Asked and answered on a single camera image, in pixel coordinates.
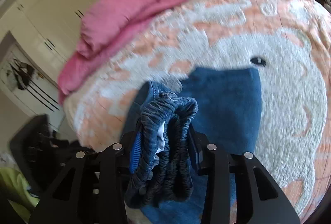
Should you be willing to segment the green sleeve left forearm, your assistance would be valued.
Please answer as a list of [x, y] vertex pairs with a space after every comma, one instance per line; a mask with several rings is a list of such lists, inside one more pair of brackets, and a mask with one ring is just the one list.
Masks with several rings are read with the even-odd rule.
[[39, 198], [29, 193], [30, 184], [18, 170], [1, 167], [1, 223], [29, 223]]

